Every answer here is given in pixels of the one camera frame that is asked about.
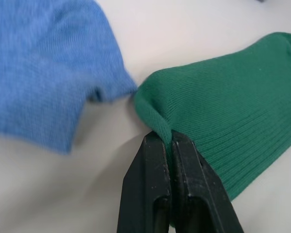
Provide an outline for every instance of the white surface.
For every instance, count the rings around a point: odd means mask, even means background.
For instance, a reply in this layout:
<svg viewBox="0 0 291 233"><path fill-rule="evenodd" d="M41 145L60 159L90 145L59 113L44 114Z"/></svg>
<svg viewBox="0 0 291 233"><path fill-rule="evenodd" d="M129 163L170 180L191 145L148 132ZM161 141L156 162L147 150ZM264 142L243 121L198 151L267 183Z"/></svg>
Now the white surface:
<svg viewBox="0 0 291 233"><path fill-rule="evenodd" d="M291 0L99 0L137 83L291 32ZM0 138L0 233L114 233L122 179L149 132L131 100L86 105L70 157ZM291 233L291 148L234 201L246 233Z"/></svg>

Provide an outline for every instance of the ribbed knit fabric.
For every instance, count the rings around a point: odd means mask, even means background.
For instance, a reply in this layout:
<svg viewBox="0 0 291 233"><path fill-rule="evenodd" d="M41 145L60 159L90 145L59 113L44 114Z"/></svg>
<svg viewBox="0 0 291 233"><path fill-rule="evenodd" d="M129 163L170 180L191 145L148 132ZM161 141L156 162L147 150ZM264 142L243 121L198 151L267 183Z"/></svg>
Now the ribbed knit fabric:
<svg viewBox="0 0 291 233"><path fill-rule="evenodd" d="M157 71L134 102L168 150L171 130L188 135L233 199L291 146L291 34Z"/></svg>
<svg viewBox="0 0 291 233"><path fill-rule="evenodd" d="M0 133L69 152L87 99L136 89L93 0L0 0Z"/></svg>

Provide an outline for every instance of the blue fabric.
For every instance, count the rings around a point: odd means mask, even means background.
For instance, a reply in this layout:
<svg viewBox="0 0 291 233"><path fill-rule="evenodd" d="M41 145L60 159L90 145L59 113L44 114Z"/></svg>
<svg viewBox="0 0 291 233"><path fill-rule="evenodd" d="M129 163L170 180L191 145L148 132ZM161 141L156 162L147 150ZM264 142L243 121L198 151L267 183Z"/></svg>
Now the blue fabric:
<svg viewBox="0 0 291 233"><path fill-rule="evenodd" d="M92 0L0 0L0 133L69 152L87 99L136 90Z"/></svg>

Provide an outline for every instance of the green sock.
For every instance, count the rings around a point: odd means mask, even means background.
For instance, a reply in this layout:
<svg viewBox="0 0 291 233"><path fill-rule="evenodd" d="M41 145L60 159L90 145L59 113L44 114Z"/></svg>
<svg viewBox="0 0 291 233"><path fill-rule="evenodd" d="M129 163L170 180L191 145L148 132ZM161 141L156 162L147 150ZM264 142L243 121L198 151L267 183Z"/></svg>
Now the green sock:
<svg viewBox="0 0 291 233"><path fill-rule="evenodd" d="M134 102L168 150L171 130L188 135L234 199L291 146L291 34L159 70Z"/></svg>

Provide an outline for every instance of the sock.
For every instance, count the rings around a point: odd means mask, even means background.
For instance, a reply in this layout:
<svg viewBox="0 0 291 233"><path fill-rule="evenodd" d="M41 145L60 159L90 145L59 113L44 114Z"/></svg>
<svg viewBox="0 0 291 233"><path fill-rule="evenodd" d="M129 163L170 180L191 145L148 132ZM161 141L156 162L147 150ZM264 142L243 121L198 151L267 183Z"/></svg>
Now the sock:
<svg viewBox="0 0 291 233"><path fill-rule="evenodd" d="M69 152L87 99L135 90L93 0L0 0L0 133Z"/></svg>
<svg viewBox="0 0 291 233"><path fill-rule="evenodd" d="M154 72L134 103L169 151L171 130L188 135L234 199L291 146L291 34Z"/></svg>

